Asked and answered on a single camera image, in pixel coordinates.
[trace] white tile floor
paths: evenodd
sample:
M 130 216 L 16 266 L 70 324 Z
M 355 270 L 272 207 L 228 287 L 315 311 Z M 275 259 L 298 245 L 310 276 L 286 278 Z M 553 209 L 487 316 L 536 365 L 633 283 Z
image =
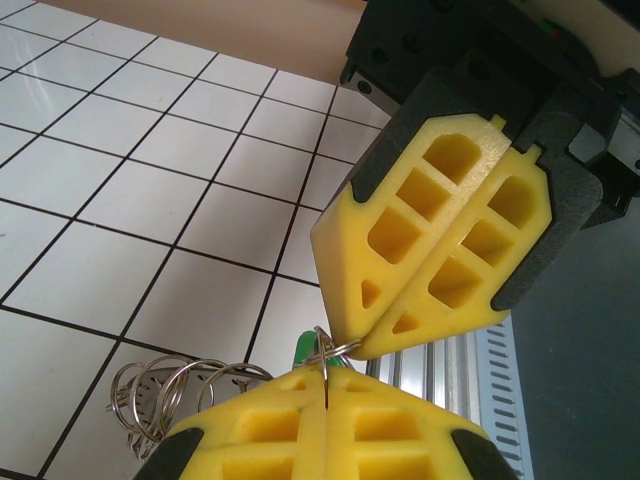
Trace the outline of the white tile floor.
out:
M 0 477 L 132 477 L 104 411 L 125 363 L 288 371 L 327 323 L 309 229 L 387 119 L 351 91 L 0 0 Z

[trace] rectangular cutout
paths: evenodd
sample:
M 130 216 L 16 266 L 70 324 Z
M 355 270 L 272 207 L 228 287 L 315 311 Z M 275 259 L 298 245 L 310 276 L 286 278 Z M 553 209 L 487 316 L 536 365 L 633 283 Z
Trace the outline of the rectangular cutout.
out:
M 251 410 L 237 423 L 235 443 L 295 442 L 298 439 L 300 412 L 282 410 Z
M 449 308 L 463 306 L 482 279 L 455 257 L 448 257 L 429 283 L 429 293 Z
M 480 220 L 462 241 L 467 247 L 492 267 L 497 266 L 507 254 L 512 241 L 486 220 Z
M 412 330 L 416 330 L 420 327 L 420 324 L 415 319 L 413 315 L 409 315 L 408 313 L 403 313 L 398 321 L 393 326 L 393 333 L 399 334 L 404 332 L 410 332 Z
M 451 196 L 444 188 L 416 169 L 411 171 L 396 195 L 430 222 Z
M 385 209 L 367 241 L 387 262 L 399 263 L 420 236 L 420 230 L 391 208 Z
M 436 480 L 427 455 L 363 456 L 358 459 L 359 480 Z
M 453 133 L 436 138 L 422 158 L 460 185 L 481 155 L 482 150 L 469 137 Z
M 229 458 L 223 461 L 224 480 L 291 480 L 292 457 Z
M 380 296 L 380 288 L 369 280 L 363 280 L 360 288 L 362 290 L 362 307 L 369 308 Z
M 523 228 L 535 211 L 535 194 L 520 177 L 509 177 L 489 202 L 489 208 L 517 228 Z
M 420 430 L 414 416 L 398 409 L 358 412 L 354 433 L 356 442 L 420 439 Z

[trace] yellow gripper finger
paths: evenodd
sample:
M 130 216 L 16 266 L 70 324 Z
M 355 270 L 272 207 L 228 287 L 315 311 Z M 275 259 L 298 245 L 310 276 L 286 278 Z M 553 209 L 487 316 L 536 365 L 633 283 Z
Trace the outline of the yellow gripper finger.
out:
M 366 202 L 347 181 L 311 233 L 324 304 L 350 356 L 492 325 L 491 300 L 550 224 L 537 147 L 519 153 L 501 120 L 428 119 Z
M 329 370 L 328 408 L 320 368 L 296 369 L 176 425 L 136 480 L 516 478 L 477 425 Z

